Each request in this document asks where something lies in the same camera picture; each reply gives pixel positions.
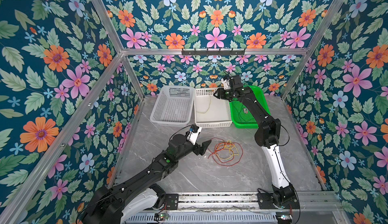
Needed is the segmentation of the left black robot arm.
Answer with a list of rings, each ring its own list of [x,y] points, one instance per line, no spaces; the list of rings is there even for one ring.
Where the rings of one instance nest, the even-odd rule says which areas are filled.
[[[173,136],[167,149],[137,175],[110,189],[99,188],[79,220],[83,224],[123,224],[145,209],[160,207],[165,192],[157,182],[171,174],[179,160],[190,153],[204,155],[211,142],[208,140],[199,145],[188,140],[186,135]]]

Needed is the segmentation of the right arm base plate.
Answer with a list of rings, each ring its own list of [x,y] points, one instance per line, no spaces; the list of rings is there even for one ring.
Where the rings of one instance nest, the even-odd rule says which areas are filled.
[[[258,204],[260,209],[299,209],[300,203],[296,196],[293,196],[286,200],[280,200],[277,197],[274,197],[273,193],[263,193],[260,192],[257,194]]]

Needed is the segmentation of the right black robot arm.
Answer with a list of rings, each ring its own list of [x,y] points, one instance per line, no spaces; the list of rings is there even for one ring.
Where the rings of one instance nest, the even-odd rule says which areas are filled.
[[[255,133],[255,141],[264,151],[267,159],[271,177],[273,193],[270,199],[276,208],[299,206],[299,198],[294,186],[291,184],[280,156],[279,143],[281,132],[281,121],[271,116],[264,94],[261,90],[257,93],[249,87],[244,86],[241,78],[227,75],[222,80],[222,87],[213,94],[217,99],[229,102],[239,101],[255,119],[258,129]]]

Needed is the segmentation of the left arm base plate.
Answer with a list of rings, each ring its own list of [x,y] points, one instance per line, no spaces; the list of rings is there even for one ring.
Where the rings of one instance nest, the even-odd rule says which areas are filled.
[[[164,194],[158,197],[156,203],[152,207],[154,210],[177,210],[179,203],[178,194]]]

